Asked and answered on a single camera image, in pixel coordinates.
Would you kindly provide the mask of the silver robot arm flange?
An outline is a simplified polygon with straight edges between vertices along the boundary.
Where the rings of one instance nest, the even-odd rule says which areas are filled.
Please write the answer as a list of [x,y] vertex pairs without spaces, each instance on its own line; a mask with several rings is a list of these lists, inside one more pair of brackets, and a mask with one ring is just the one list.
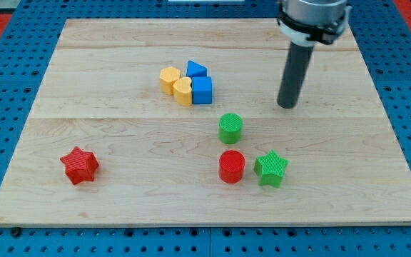
[[348,27],[351,10],[347,0],[281,0],[277,23],[295,45],[331,45]]

